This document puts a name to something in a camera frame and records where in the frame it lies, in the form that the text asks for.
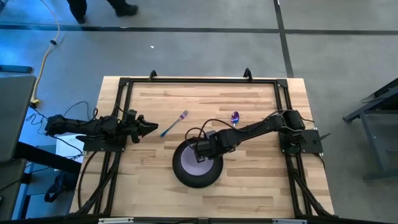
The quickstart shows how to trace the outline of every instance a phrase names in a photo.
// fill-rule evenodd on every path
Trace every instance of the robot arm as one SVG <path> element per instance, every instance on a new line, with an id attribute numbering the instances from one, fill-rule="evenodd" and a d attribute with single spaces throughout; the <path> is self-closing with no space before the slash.
<path id="1" fill-rule="evenodd" d="M 273 131 L 287 134 L 291 144 L 299 144 L 304 141 L 302 136 L 304 129 L 300 113 L 296 110 L 285 110 L 241 129 L 223 129 L 208 138 L 203 138 L 195 145 L 195 155 L 198 162 L 204 161 L 205 157 L 213 159 L 227 152 L 233 152 L 243 141 Z"/>
<path id="2" fill-rule="evenodd" d="M 78 136 L 83 142 L 103 141 L 105 143 L 119 142 L 126 135 L 131 136 L 134 143 L 139 143 L 139 136 L 145 135 L 156 130 L 158 124 L 144 120 L 143 115 L 136 119 L 137 111 L 129 110 L 125 121 L 118 120 L 115 116 L 104 116 L 91 121 L 80 121 L 77 119 L 67 119 L 62 115 L 55 115 L 48 118 L 45 126 L 46 135 L 75 133 L 85 134 Z"/>

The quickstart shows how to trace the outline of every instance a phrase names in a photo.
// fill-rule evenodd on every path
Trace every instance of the person's leg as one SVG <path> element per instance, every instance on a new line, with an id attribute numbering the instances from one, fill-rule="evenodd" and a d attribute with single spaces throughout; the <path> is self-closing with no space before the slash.
<path id="1" fill-rule="evenodd" d="M 126 3 L 126 0 L 107 0 L 110 5 L 116 11 L 116 15 L 122 16 L 133 16 L 137 14 L 138 6 L 130 5 Z"/>
<path id="2" fill-rule="evenodd" d="M 67 0 L 69 3 L 70 12 L 76 19 L 77 23 L 83 24 L 86 22 L 85 15 L 87 11 L 86 0 Z"/>

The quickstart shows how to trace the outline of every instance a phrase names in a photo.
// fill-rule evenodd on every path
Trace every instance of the concrete floor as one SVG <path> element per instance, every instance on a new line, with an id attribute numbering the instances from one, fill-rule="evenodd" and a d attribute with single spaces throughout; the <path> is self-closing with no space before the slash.
<path id="1" fill-rule="evenodd" d="M 76 25 L 66 1 L 47 0 L 62 24 Z M 53 24 L 40 1 L 10 0 L 0 24 Z M 137 0 L 139 15 L 117 18 L 106 1 L 89 0 L 86 26 L 277 27 L 271 0 Z M 397 30 L 393 0 L 280 0 L 287 29 Z M 37 75 L 53 31 L 0 30 L 0 62 L 29 65 Z M 279 34 L 176 32 L 61 32 L 47 59 L 38 96 L 46 115 L 63 113 L 77 101 L 96 104 L 105 75 L 286 77 Z M 326 175 L 335 213 L 345 218 L 398 222 L 398 180 L 364 183 L 376 171 L 362 124 L 342 117 L 360 100 L 397 78 L 397 36 L 288 35 L 294 76 L 304 78 L 312 114 L 322 133 Z M 83 105 L 70 116 L 84 119 Z M 55 140 L 24 125 L 21 141 Z"/>

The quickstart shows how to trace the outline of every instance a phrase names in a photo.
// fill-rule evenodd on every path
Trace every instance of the wooden table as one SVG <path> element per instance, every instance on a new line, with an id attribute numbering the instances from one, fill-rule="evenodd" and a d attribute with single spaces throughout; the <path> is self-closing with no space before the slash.
<path id="1" fill-rule="evenodd" d="M 104 77 L 97 104 L 98 116 L 112 113 L 119 78 Z M 304 80 L 290 78 L 288 84 L 293 109 L 299 110 L 304 118 L 311 119 Z M 144 137 L 139 144 L 127 140 L 119 166 L 112 216 L 294 217 L 286 161 L 279 149 L 277 133 L 243 142 L 235 152 L 224 155 L 224 170 L 220 178 L 204 189 L 184 186 L 172 170 L 174 150 L 183 141 L 189 128 L 199 127 L 209 118 L 229 122 L 234 111 L 241 115 L 239 128 L 260 121 L 275 111 L 272 85 L 135 83 L 130 109 L 143 114 L 147 121 L 159 123 L 159 128 Z M 172 128 L 164 138 L 160 138 L 160 133 L 183 110 L 189 110 L 187 118 Z M 312 123 L 305 124 L 307 129 L 313 127 Z M 212 122 L 205 130 L 223 128 L 226 126 Z M 88 165 L 81 189 L 83 203 L 98 185 L 103 156 L 104 153 L 97 153 Z M 308 187 L 324 208 L 333 213 L 321 160 L 314 155 L 303 154 L 303 163 Z M 76 195 L 71 212 L 77 210 Z M 104 194 L 102 206 L 107 195 Z M 299 199 L 300 208 L 304 211 L 300 193 Z"/>

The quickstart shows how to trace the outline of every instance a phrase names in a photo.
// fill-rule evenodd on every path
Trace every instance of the fork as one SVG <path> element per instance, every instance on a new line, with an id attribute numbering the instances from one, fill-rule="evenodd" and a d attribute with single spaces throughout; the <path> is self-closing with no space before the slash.
<path id="1" fill-rule="evenodd" d="M 187 116 L 187 114 L 188 114 L 188 111 L 187 111 L 187 110 L 185 110 L 184 112 L 182 112 L 182 114 L 180 115 L 180 117 L 179 117 L 169 128 L 167 128 L 167 130 L 164 131 L 164 132 L 160 135 L 160 137 L 161 137 L 161 138 L 164 137 L 164 136 L 166 135 L 166 133 L 167 133 L 170 129 L 172 129 L 172 127 L 173 127 L 175 124 L 177 124 L 177 122 L 179 122 L 179 121 L 181 121 L 182 119 L 184 119 L 184 118 Z"/>

